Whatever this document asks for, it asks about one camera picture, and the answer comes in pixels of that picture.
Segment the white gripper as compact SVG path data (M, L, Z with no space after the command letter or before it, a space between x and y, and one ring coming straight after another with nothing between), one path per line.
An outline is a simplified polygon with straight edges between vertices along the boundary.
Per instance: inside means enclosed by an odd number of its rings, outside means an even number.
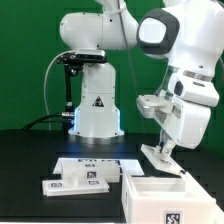
M157 110L160 131L160 153L170 157L177 145L194 149L207 128L211 107L219 100L211 82L173 73L167 86L171 112Z

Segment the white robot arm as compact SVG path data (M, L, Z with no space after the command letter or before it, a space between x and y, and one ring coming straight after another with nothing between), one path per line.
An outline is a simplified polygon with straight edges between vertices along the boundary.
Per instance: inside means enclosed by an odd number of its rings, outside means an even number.
M102 13L70 13L60 24L70 59L83 72L81 103L70 136L87 143L123 136L114 102L116 72L105 53L139 46L147 56L168 62L157 91L137 98L141 114L161 127L159 151L196 148L219 101L212 79L224 51L224 4L163 0L163 7L136 21L125 0L96 2L102 5Z

